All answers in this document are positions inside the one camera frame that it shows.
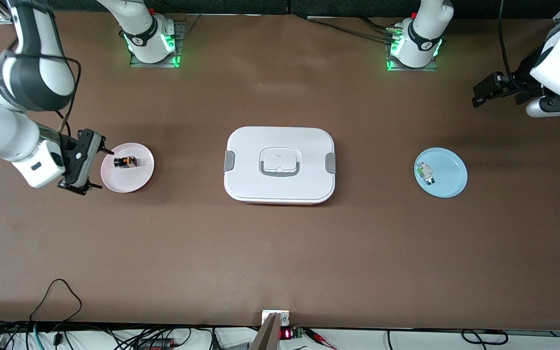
gray latch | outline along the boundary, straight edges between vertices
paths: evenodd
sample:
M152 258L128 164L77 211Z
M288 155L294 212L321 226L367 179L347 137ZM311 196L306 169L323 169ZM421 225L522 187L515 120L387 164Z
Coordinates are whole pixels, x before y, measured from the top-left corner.
M235 168L235 152L226 151L224 155L224 171L231 171Z
M330 174L336 173L336 153L325 155L325 170Z

plate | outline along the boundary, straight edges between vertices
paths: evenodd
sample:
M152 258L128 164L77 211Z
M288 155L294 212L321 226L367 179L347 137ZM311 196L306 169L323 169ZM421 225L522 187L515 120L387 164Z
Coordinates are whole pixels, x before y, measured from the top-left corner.
M429 185L418 173L420 162L429 165L433 171L434 183ZM414 162L414 176L425 192L439 198L451 198L460 194L468 182L468 171L462 159L446 148L424 150Z
M111 150L101 164L101 178L107 188L118 193L129 193L142 188L153 176L155 159L153 153L143 144L125 143ZM114 158L135 157L135 168L116 168Z

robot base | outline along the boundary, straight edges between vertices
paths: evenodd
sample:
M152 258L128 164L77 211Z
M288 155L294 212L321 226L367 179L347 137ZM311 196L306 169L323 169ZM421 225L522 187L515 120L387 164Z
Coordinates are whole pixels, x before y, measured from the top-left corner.
M402 64L398 58L390 55L391 44L386 44L386 69L387 70L417 70L417 71L437 71L436 58L431 58L429 64L422 68L411 68Z
M173 44L176 49L159 62L144 63L138 60L131 53L129 67L134 68L178 68L180 66L180 53L183 49L183 40L185 38L185 22L174 21L174 39L167 40L168 44Z

black strap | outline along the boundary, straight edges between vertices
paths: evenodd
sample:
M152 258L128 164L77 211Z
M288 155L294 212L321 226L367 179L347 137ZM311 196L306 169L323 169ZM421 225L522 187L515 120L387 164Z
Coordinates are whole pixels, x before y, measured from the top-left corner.
M421 37L416 33L416 31L414 31L413 21L409 24L407 32L409 33L409 38L411 38L413 42L416 42L416 46L418 46L420 51L429 51L440 41L441 38L437 37L429 40L428 38Z
M124 35L126 35L126 37L129 39L129 42L131 42L134 46L146 46L148 40L152 38L155 35L155 33L157 33L157 29L158 29L157 18L155 18L154 16L152 18L153 18L153 23L148 29L146 29L144 33L129 34L127 32L124 32Z

mounting plate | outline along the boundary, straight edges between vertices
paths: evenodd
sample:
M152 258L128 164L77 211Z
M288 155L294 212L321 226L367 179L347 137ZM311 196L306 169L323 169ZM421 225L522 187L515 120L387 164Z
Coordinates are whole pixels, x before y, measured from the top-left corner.
M281 327L289 326L288 310L263 310L261 324L265 323L265 320L267 319L267 316L269 316L270 313L280 313L280 316L282 317L282 323L280 324L280 326Z
M410 68L402 64L398 58L390 55L391 44L386 44L386 68L387 70L416 70L416 71L437 71L436 58L431 58L429 64L422 68Z

